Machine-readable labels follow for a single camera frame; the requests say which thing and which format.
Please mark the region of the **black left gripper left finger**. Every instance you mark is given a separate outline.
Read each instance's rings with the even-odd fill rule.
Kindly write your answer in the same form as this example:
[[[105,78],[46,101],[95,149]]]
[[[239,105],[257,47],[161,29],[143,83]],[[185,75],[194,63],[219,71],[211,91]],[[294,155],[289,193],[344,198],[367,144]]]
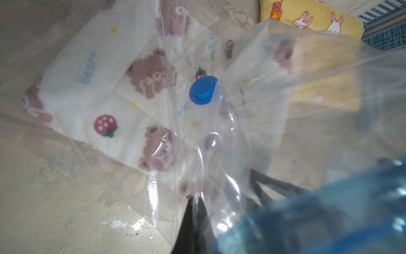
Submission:
[[[194,254],[196,236],[193,224],[193,198],[189,198],[171,254]]]

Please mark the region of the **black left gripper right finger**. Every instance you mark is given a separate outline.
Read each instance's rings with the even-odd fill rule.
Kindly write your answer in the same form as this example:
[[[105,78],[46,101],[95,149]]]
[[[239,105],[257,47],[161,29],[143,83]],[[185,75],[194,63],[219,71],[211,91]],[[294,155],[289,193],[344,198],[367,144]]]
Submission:
[[[219,253],[212,214],[201,197],[194,201],[194,234],[195,254]]]

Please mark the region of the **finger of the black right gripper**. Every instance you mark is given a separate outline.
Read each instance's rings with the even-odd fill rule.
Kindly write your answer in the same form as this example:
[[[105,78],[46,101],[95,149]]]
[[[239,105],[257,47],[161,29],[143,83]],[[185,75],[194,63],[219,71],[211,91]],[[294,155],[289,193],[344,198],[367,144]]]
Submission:
[[[260,173],[254,169],[250,170],[250,189],[257,196],[260,204],[266,205],[273,202],[272,199],[260,186],[260,184],[268,187],[283,197],[293,197],[302,193],[308,192],[307,189],[299,187],[294,184],[283,182],[275,178],[268,177],[267,175]]]

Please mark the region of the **clear plastic vacuum bag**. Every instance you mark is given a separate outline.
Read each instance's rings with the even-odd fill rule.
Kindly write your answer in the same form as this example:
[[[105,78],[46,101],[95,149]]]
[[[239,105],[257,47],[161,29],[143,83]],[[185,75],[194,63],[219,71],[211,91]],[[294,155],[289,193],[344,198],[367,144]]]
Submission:
[[[219,254],[403,254],[406,251],[406,53],[267,20],[226,26],[197,1],[191,16],[251,50],[217,81],[187,146],[169,92],[172,181],[46,126],[27,89],[107,1],[1,2],[1,205],[12,176],[58,171],[107,188],[175,244],[187,202],[203,198]],[[250,170],[308,190],[261,205]]]

